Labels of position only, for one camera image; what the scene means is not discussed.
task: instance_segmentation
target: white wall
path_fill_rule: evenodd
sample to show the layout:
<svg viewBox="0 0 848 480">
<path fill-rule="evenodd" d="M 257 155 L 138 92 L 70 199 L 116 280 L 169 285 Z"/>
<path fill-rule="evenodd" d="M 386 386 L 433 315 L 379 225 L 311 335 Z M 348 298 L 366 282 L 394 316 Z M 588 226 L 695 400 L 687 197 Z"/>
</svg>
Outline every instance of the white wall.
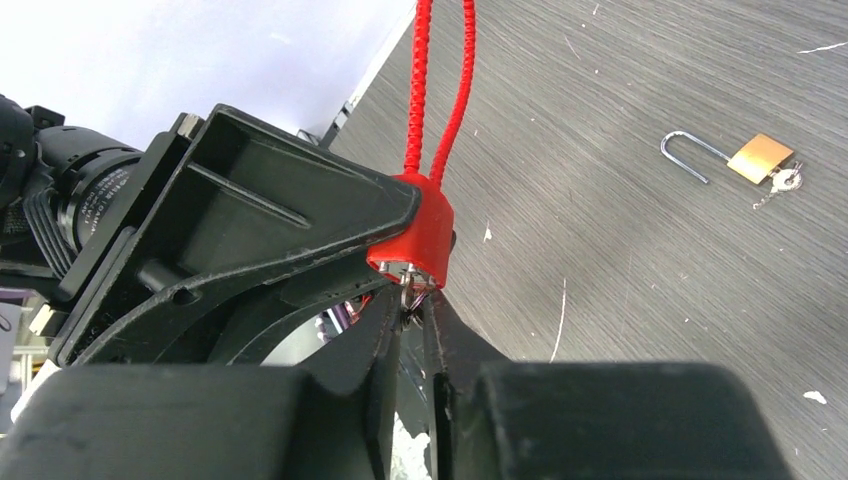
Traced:
<svg viewBox="0 0 848 480">
<path fill-rule="evenodd" d="M 9 0 L 0 12 L 0 93 L 142 149 L 179 112 L 206 116 L 216 103 L 292 133 L 323 134 L 363 78 L 376 75 L 413 6 Z"/>
</svg>

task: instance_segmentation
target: red lock body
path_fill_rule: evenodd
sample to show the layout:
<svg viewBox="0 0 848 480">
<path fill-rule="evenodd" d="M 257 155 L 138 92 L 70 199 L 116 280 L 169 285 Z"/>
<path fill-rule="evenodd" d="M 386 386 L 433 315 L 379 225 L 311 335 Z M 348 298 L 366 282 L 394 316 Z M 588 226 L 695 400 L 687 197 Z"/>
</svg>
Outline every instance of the red lock body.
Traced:
<svg viewBox="0 0 848 480">
<path fill-rule="evenodd" d="M 421 205 L 406 231 L 368 249 L 368 264 L 377 271 L 381 271 L 381 265 L 414 265 L 428 274 L 437 288 L 444 288 L 453 238 L 453 208 L 439 187 L 424 175 L 405 173 L 395 178 L 418 187 Z M 396 268 L 381 273 L 400 282 Z"/>
</svg>

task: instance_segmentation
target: padlock shackle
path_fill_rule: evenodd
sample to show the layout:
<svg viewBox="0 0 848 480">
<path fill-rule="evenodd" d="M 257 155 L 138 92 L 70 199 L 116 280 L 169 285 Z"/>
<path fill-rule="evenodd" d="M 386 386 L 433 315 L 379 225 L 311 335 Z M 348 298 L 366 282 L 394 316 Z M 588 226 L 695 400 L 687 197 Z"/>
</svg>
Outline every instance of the padlock shackle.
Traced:
<svg viewBox="0 0 848 480">
<path fill-rule="evenodd" d="M 662 152 L 662 154 L 663 154 L 663 155 L 665 155 L 665 158 L 667 158 L 667 159 L 671 160 L 672 162 L 674 162 L 674 163 L 675 163 L 675 165 L 677 165 L 678 167 L 682 168 L 683 170 L 686 170 L 687 172 L 689 172 L 689 174 L 690 174 L 690 175 L 692 175 L 693 177 L 695 177 L 695 178 L 697 178 L 698 180 L 700 180 L 700 181 L 701 181 L 701 183 L 703 183 L 704 185 L 706 185 L 706 184 L 710 183 L 710 180 L 709 180 L 707 177 L 705 177 L 705 176 L 701 175 L 700 173 L 698 173 L 698 171 L 697 171 L 697 170 L 695 170 L 694 168 L 690 167 L 689 165 L 687 165 L 687 164 L 686 164 L 686 162 L 684 162 L 683 160 L 680 160 L 679 158 L 675 157 L 674 155 L 672 155 L 672 154 L 671 154 L 671 152 L 669 152 L 669 151 L 668 151 L 668 141 L 669 141 L 669 140 L 671 140 L 671 139 L 672 139 L 672 138 L 674 138 L 674 137 L 686 137 L 686 138 L 688 138 L 690 141 L 692 141 L 693 143 L 695 143 L 696 145 L 701 146 L 702 148 L 704 148 L 704 149 L 705 149 L 705 150 L 707 150 L 708 152 L 712 153 L 712 154 L 713 154 L 713 155 L 715 155 L 716 157 L 721 158 L 721 159 L 722 159 L 722 160 L 724 160 L 725 162 L 729 162 L 729 161 L 730 161 L 730 157 L 728 157 L 727 155 L 725 155 L 724 153 L 720 152 L 718 149 L 716 149 L 716 148 L 715 148 L 715 147 L 713 147 L 712 145 L 710 145 L 710 144 L 708 144 L 707 142 L 705 142 L 705 141 L 701 140 L 700 138 L 698 138 L 698 137 L 696 137 L 696 136 L 692 135 L 692 134 L 691 134 L 691 133 L 689 133 L 689 132 L 684 132 L 683 130 L 676 130 L 676 131 L 671 132 L 671 133 L 669 133 L 668 135 L 666 135 L 666 136 L 662 139 L 662 142 L 660 142 L 660 151 Z"/>
</svg>

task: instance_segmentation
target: scratch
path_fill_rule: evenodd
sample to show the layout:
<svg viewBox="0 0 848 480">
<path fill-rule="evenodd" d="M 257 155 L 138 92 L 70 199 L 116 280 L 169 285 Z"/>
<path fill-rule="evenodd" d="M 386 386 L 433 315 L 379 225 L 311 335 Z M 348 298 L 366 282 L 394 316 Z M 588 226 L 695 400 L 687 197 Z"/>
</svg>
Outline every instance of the scratch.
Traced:
<svg viewBox="0 0 848 480">
<path fill-rule="evenodd" d="M 575 50 L 574 47 L 571 46 L 571 42 L 568 40 L 568 36 L 563 35 L 563 37 L 565 37 L 565 43 L 568 44 L 568 48 L 571 49 L 571 53 L 573 53 L 574 56 L 577 57 L 577 60 L 581 60 L 580 55 L 577 54 L 577 50 Z"/>
<path fill-rule="evenodd" d="M 848 42 L 834 43 L 833 45 L 828 45 L 826 47 L 814 48 L 812 50 L 801 50 L 798 53 L 824 52 L 825 50 L 833 50 L 834 48 L 844 47 L 845 45 L 848 45 Z"/>
<path fill-rule="evenodd" d="M 627 314 L 627 301 L 630 300 L 630 270 L 633 267 L 633 253 L 630 253 L 630 256 L 627 259 L 627 275 L 624 277 L 624 281 L 627 282 L 627 287 L 624 289 L 624 310 L 625 315 Z M 618 342 L 621 343 L 621 337 L 624 334 L 624 325 L 627 323 L 625 319 L 622 319 L 621 328 L 618 329 Z"/>
<path fill-rule="evenodd" d="M 627 300 L 630 298 L 630 270 L 633 267 L 633 254 L 630 254 L 630 258 L 627 260 L 627 276 L 625 280 L 627 281 L 627 288 L 624 289 L 624 309 L 627 310 Z"/>
<path fill-rule="evenodd" d="M 562 324 L 565 323 L 565 298 L 566 298 L 566 280 L 562 279 L 562 311 L 559 314 L 559 331 L 557 331 L 557 340 L 554 343 L 554 351 L 551 353 L 551 359 L 548 360 L 548 363 L 554 362 L 554 357 L 556 357 L 556 352 L 559 350 L 559 341 L 562 339 Z"/>
</svg>

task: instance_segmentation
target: small key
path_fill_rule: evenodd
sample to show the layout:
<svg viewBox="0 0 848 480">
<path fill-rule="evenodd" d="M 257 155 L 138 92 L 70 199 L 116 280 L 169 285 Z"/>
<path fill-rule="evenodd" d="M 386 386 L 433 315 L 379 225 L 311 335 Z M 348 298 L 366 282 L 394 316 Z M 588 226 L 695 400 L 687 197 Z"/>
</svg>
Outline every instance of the small key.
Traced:
<svg viewBox="0 0 848 480">
<path fill-rule="evenodd" d="M 801 177 L 801 165 L 799 162 L 793 168 L 780 170 L 775 173 L 772 177 L 771 191 L 762 200 L 754 204 L 754 210 L 759 210 L 763 205 L 771 201 L 772 198 L 783 192 L 791 192 L 792 190 L 801 188 L 801 184 L 804 183 L 804 179 Z"/>
</svg>

